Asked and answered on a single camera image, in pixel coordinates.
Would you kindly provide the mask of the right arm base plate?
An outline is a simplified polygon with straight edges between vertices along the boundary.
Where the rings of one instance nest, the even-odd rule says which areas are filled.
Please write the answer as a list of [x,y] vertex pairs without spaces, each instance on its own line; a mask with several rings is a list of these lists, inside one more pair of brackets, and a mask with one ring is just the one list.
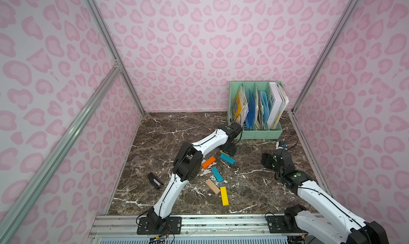
[[285,216],[265,215],[270,233],[298,233],[299,229],[289,225],[285,221]]

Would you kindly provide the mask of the orange building block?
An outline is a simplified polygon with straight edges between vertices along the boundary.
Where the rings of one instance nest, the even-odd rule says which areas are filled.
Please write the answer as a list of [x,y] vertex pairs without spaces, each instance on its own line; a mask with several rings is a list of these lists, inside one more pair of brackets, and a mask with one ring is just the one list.
[[215,157],[211,157],[206,160],[204,163],[201,164],[203,169],[207,169],[210,165],[212,165],[216,161]]

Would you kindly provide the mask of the yellow building block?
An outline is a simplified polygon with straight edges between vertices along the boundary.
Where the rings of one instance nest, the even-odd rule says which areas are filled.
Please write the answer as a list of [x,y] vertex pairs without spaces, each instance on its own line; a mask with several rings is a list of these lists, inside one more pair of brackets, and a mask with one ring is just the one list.
[[229,199],[228,199],[227,189],[226,189],[225,186],[220,187],[220,195],[221,195],[221,198],[222,198],[223,206],[228,206],[229,205]]

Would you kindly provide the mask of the teal building block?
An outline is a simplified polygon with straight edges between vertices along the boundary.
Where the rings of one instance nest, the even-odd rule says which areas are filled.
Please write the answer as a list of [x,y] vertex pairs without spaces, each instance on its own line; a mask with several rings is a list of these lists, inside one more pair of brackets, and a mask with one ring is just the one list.
[[220,155],[220,159],[231,165],[235,163],[235,160],[233,158],[223,153]]
[[214,175],[217,182],[223,182],[224,181],[222,175],[220,174],[220,172],[218,171],[218,169],[216,167],[212,167],[211,171],[212,171],[212,173],[213,173],[213,175]]

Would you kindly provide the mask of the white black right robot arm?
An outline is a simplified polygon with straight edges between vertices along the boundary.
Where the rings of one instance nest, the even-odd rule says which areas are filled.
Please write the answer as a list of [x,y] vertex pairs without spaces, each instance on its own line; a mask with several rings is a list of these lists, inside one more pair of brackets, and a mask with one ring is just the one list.
[[386,230],[377,222],[367,222],[327,194],[308,174],[296,170],[286,148],[272,154],[264,152],[261,164],[275,173],[275,178],[295,195],[312,205],[326,220],[314,216],[306,207],[287,208],[282,220],[266,216],[269,227],[286,233],[298,230],[311,234],[324,244],[387,244]]

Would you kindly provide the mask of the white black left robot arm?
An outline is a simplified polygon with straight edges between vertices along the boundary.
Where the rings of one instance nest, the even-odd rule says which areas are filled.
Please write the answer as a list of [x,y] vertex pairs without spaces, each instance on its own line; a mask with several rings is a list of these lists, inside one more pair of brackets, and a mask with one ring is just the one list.
[[202,160],[213,150],[230,149],[234,146],[234,139],[242,132],[242,125],[220,125],[213,133],[202,140],[189,143],[184,142],[174,160],[174,167],[170,181],[156,204],[148,209],[148,222],[155,229],[165,225],[171,214],[173,205],[183,188],[199,173]]

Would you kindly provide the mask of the natural wood building block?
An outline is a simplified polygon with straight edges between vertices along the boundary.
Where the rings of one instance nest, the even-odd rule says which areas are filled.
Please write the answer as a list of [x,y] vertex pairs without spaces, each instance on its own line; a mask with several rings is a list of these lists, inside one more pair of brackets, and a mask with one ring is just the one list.
[[217,187],[217,185],[211,180],[211,179],[207,179],[205,181],[205,184],[207,187],[209,187],[211,189],[211,191],[218,195],[220,193],[220,189]]

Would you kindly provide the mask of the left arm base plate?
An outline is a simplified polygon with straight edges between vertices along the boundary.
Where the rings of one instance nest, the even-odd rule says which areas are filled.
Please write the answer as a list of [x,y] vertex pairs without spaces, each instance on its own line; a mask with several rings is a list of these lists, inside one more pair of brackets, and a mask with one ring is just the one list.
[[152,224],[147,217],[139,219],[137,235],[160,235],[165,233],[180,234],[182,226],[182,217],[171,216],[157,225]]

